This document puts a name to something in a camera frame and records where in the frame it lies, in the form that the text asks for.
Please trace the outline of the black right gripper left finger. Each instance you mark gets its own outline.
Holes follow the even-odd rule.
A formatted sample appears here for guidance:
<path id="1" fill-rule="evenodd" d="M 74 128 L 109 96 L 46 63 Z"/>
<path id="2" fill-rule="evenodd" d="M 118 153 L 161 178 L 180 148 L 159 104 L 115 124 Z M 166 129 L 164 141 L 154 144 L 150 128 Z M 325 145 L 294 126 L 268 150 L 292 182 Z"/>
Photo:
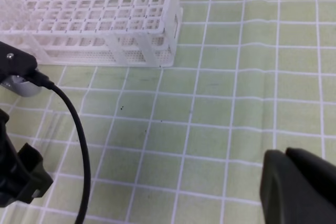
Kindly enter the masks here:
<path id="1" fill-rule="evenodd" d="M 265 223 L 335 223 L 335 206 L 314 190 L 286 152 L 267 150 L 262 171 Z"/>

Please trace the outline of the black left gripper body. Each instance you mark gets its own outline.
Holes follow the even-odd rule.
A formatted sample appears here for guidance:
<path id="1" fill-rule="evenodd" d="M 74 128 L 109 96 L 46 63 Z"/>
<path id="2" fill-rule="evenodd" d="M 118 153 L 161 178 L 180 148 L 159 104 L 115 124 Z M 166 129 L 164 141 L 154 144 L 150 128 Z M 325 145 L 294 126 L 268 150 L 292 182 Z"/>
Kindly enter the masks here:
<path id="1" fill-rule="evenodd" d="M 6 132 L 9 115 L 1 110 L 1 207 L 41 198 L 53 183 L 43 157 L 28 143 L 16 151 Z"/>

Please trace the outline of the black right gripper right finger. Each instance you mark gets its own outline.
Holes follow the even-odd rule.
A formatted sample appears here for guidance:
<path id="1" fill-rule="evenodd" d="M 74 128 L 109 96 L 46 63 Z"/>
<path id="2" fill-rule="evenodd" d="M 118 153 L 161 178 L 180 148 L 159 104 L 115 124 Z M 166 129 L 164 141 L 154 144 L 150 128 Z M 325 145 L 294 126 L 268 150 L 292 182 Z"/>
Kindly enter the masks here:
<path id="1" fill-rule="evenodd" d="M 335 165 L 302 148 L 287 148 L 286 155 L 314 190 L 335 206 Z"/>

